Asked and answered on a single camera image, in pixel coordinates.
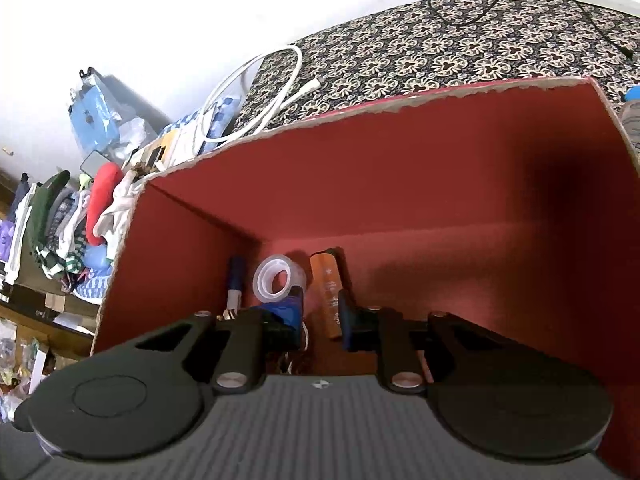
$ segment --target logo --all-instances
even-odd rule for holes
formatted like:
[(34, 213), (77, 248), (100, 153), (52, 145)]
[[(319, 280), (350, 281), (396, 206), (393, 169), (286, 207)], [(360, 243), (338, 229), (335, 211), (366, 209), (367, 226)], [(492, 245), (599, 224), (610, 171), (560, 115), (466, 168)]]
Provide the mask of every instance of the logo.
[(324, 379), (320, 379), (320, 380), (312, 382), (311, 385), (314, 388), (317, 388), (318, 390), (324, 390), (324, 389), (328, 388), (329, 386), (331, 386), (331, 383), (329, 381), (325, 381)]

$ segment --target cardboard edge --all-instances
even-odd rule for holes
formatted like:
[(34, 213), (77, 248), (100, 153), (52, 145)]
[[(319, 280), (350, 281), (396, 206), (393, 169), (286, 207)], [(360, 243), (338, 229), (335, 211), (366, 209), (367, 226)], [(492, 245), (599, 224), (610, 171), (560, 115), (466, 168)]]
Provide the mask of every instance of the cardboard edge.
[(153, 182), (156, 178), (164, 178), (172, 173), (180, 170), (187, 170), (192, 168), (196, 164), (201, 163), (203, 160), (207, 160), (211, 157), (217, 156), (225, 150), (229, 150), (240, 144), (246, 142), (255, 142), (257, 140), (268, 139), (282, 132), (288, 130), (298, 130), (301, 128), (313, 128), (318, 124), (332, 123), (347, 117), (363, 114), (363, 113), (382, 113), (382, 112), (398, 112), (406, 106), (416, 107), (421, 106), (427, 102), (444, 99), (449, 97), (463, 98), (468, 95), (485, 94), (489, 92), (504, 92), (511, 88), (542, 88), (550, 89), (565, 86), (577, 86), (580, 84), (592, 84), (589, 82), (590, 78), (581, 76), (562, 76), (562, 77), (539, 77), (539, 78), (526, 78), (526, 79), (509, 79), (509, 80), (496, 80), (487, 81), (481, 83), (474, 83), (464, 86), (452, 86), (448, 88), (437, 88), (432, 90), (425, 90), (422, 92), (415, 92), (413, 94), (404, 94), (399, 96), (392, 96), (383, 99), (378, 99), (370, 103), (362, 103), (359, 105), (353, 105), (345, 108), (344, 110), (334, 110), (326, 112), (318, 116), (309, 117), (301, 121), (295, 121), (291, 124), (285, 124), (279, 126), (273, 130), (265, 130), (259, 134), (241, 137), (238, 140), (224, 144), (217, 150), (207, 153), (206, 155), (193, 158), (181, 164), (177, 164), (172, 168), (169, 168), (162, 173), (156, 173), (149, 177), (148, 182)]
[(111, 283), (113, 282), (113, 280), (116, 277), (116, 274), (118, 272), (118, 261), (120, 259), (120, 255), (122, 254), (124, 247), (127, 244), (127, 238), (129, 237), (129, 229), (131, 227), (131, 221), (133, 220), (133, 215), (135, 215), (136, 213), (136, 209), (138, 208), (138, 201), (140, 200), (140, 197), (142, 196), (142, 194), (146, 191), (146, 186), (148, 186), (149, 181), (146, 180), (145, 182), (143, 182), (141, 184), (140, 190), (138, 191), (138, 194), (136, 196), (136, 199), (133, 203), (133, 207), (131, 208), (131, 212), (129, 213), (129, 216), (127, 218), (127, 224), (124, 230), (124, 234), (122, 235), (122, 241), (120, 243), (120, 248), (118, 249), (118, 251), (116, 252), (116, 257), (113, 260), (113, 270), (111, 271), (111, 277), (109, 279), (109, 286), (107, 288), (107, 294), (105, 295), (104, 298), (102, 298), (102, 303), (100, 304), (100, 306), (98, 307), (98, 313), (95, 316), (95, 334), (94, 334), (94, 339), (91, 341), (91, 350), (89, 352), (89, 356), (94, 355), (94, 350), (95, 350), (95, 342), (98, 340), (98, 336), (100, 335), (100, 326), (102, 325), (102, 314), (104, 311), (104, 305), (107, 303), (107, 300), (109, 299), (109, 296), (111, 295)]
[(620, 137), (622, 137), (622, 141), (625, 143), (626, 152), (629, 154), (629, 158), (631, 159), (631, 163), (633, 164), (634, 168), (636, 168), (636, 173), (638, 174), (638, 176), (640, 176), (640, 158), (636, 153), (636, 149), (631, 144), (631, 139), (629, 139), (629, 136), (626, 134), (625, 127), (622, 125), (620, 117), (611, 106), (611, 102), (603, 92), (598, 82), (593, 77), (587, 77), (585, 79), (587, 79), (589, 83), (591, 83), (591, 85), (595, 88), (596, 94), (598, 95), (602, 104), (604, 104), (604, 107), (607, 110), (609, 117), (611, 118), (611, 122), (613, 122), (615, 127), (618, 129), (618, 133), (620, 134)]

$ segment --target pile of clothes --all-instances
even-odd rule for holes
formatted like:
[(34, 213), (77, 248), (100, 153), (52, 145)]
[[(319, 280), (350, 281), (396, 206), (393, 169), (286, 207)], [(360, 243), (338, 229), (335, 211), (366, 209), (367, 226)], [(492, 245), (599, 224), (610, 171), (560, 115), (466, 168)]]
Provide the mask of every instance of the pile of clothes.
[(17, 276), (21, 251), (27, 250), (62, 292), (101, 303), (134, 201), (135, 176), (108, 163), (87, 189), (68, 187), (68, 171), (33, 184), (15, 212), (8, 275)]

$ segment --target white cloth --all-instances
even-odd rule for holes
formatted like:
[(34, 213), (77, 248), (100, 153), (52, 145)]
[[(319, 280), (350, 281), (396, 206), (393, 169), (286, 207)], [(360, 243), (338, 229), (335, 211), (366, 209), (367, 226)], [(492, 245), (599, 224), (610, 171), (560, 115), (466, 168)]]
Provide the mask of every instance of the white cloth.
[(81, 191), (78, 193), (78, 207), (66, 223), (62, 234), (58, 237), (58, 248), (56, 250), (56, 254), (60, 258), (66, 258), (67, 255), (76, 248), (74, 243), (76, 239), (76, 228), (86, 217), (86, 210), (89, 207), (90, 196), (90, 191)]
[(135, 171), (127, 171), (124, 178), (113, 190), (113, 203), (105, 209), (94, 226), (94, 236), (107, 241), (107, 258), (114, 260), (118, 247), (124, 238), (129, 213), (136, 201), (140, 183), (133, 183)]
[(15, 210), (14, 239), (12, 240), (11, 248), (9, 249), (8, 261), (4, 264), (4, 280), (10, 285), (14, 285), (15, 280), (18, 279), (18, 272), (20, 271), (20, 254), (22, 253), (22, 240), (24, 238), (27, 220), (31, 214), (31, 199), (36, 193), (36, 189), (38, 189), (38, 186), (36, 184), (31, 184), (29, 192), (20, 201)]

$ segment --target plastic bag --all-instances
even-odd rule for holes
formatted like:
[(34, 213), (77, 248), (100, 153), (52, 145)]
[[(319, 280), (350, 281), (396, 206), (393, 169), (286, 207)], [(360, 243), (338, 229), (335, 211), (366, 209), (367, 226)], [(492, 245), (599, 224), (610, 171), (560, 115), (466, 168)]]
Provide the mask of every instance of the plastic bag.
[(0, 416), (3, 422), (13, 422), (15, 410), (29, 398), (30, 380), (23, 378), (20, 385), (0, 397)]
[(15, 341), (15, 334), (18, 330), (18, 326), (14, 323), (0, 317), (0, 339), (11, 339)]
[(96, 151), (122, 165), (133, 150), (158, 138), (153, 128), (119, 102), (92, 67), (80, 71), (82, 85), (72, 91), (69, 118), (78, 145), (88, 156)]
[(24, 377), (30, 378), (33, 374), (33, 366), (36, 362), (36, 354), (40, 344), (36, 339), (32, 339), (30, 343), (21, 341), (22, 347), (22, 362), (20, 363), (20, 369), (18, 370), (18, 377), (21, 379)]
[(15, 373), (15, 341), (0, 339), (0, 383), (11, 386)]

